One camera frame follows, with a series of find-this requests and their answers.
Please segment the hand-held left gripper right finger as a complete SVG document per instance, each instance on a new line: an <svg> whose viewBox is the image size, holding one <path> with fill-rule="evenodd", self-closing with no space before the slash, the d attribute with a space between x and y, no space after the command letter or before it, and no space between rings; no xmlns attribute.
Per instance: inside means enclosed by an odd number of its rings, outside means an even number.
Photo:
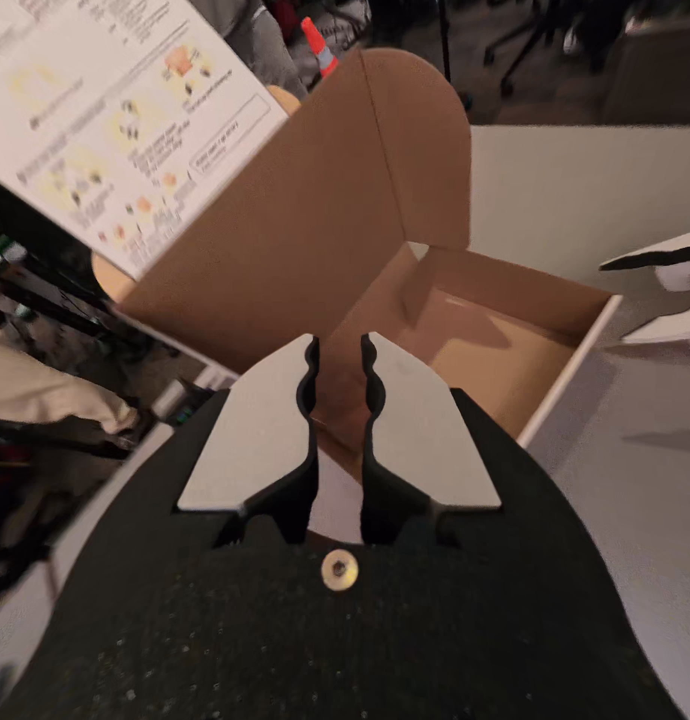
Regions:
<svg viewBox="0 0 690 720"><path fill-rule="evenodd" d="M413 518L499 511L502 499L448 384L371 331L361 337L369 417L361 455L361 537L393 544Z"/></svg>

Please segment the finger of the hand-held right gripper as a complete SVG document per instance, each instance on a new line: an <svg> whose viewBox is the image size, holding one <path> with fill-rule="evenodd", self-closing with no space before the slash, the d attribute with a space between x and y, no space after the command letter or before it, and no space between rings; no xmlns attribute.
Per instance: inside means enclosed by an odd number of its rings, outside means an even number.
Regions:
<svg viewBox="0 0 690 720"><path fill-rule="evenodd" d="M657 317L621 338L622 344L667 344L684 341L690 346L690 308Z"/></svg>
<svg viewBox="0 0 690 720"><path fill-rule="evenodd" d="M651 268L659 284L672 293L690 291L690 232L632 250L599 266L602 272Z"/></svg>

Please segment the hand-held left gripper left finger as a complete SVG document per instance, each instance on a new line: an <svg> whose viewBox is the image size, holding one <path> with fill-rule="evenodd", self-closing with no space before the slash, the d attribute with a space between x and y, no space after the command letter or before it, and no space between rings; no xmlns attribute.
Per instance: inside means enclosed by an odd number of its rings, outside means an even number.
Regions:
<svg viewBox="0 0 690 720"><path fill-rule="evenodd" d="M184 513L224 513L244 528L269 516L301 545L319 490L312 419L320 343L305 333L268 355L229 390L177 501Z"/></svg>

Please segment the brown cardboard box with lid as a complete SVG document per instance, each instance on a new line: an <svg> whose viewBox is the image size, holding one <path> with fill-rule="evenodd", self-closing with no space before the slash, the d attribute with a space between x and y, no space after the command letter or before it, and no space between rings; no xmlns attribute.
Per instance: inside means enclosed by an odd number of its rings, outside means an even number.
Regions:
<svg viewBox="0 0 690 720"><path fill-rule="evenodd" d="M458 95L408 52L351 50L288 117L187 1L0 1L0 185L206 360L319 337L315 418L356 478L361 334L527 447L620 304L470 251L471 160Z"/></svg>

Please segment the black device with green light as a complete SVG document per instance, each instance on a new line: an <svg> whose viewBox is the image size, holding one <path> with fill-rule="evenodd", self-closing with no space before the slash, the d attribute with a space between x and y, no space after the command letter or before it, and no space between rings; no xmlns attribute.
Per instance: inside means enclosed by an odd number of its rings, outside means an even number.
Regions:
<svg viewBox="0 0 690 720"><path fill-rule="evenodd" d="M210 387L201 387L178 377L152 403L151 412L156 421L176 430L187 423L215 393Z"/></svg>

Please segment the beige cloth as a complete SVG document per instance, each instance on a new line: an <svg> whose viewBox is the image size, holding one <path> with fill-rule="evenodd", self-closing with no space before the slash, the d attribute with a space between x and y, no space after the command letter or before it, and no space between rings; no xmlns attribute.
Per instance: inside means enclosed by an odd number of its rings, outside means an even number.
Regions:
<svg viewBox="0 0 690 720"><path fill-rule="evenodd" d="M11 347L0 330L0 420L45 425L70 417L93 421L110 436L133 431L141 419L116 393Z"/></svg>

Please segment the black office chair base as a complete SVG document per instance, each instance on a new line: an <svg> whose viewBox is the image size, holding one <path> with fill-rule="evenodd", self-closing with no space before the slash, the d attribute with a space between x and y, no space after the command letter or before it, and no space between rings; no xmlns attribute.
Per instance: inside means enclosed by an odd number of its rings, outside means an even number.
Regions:
<svg viewBox="0 0 690 720"><path fill-rule="evenodd" d="M513 75L524 59L535 49L539 41L546 48L552 46L555 34L565 32L571 21L584 10L587 1L531 1L528 18L511 31L492 41L484 49L483 67L490 67L495 61L495 52L502 46L522 35L528 36L519 54L500 79L500 95L506 100L513 94Z"/></svg>

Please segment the black stand pole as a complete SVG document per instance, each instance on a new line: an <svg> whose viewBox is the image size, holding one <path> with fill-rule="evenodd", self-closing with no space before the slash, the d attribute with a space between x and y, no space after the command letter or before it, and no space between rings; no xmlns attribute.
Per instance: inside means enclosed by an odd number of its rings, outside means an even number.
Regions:
<svg viewBox="0 0 690 720"><path fill-rule="evenodd" d="M450 45L449 45L449 30L450 30L450 23L448 18L448 11L446 7L446 1L436 1L438 13L439 13L439 30L440 30L440 46L441 46L441 55L442 55L442 61L443 61L443 75L445 76L447 82L451 83L451 57L450 57ZM465 111L468 112L471 110L473 105L473 98L470 93L467 92L460 92L458 93L458 97L460 98L460 101L465 108Z"/></svg>

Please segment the grey cloth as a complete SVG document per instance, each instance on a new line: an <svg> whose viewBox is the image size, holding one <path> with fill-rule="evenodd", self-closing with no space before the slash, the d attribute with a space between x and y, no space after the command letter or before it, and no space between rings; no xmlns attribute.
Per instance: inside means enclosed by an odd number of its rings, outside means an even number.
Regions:
<svg viewBox="0 0 690 720"><path fill-rule="evenodd" d="M264 1L191 1L191 5L264 85L302 101L307 90L281 29Z"/></svg>

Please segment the orange traffic cone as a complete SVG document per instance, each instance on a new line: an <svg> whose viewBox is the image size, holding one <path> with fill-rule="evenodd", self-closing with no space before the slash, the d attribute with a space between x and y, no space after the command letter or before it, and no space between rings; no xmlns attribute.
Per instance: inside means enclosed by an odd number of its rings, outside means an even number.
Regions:
<svg viewBox="0 0 690 720"><path fill-rule="evenodd" d="M321 78L329 77L338 67L339 61L337 57L333 54L309 16L302 19L301 29L310 51L317 61Z"/></svg>

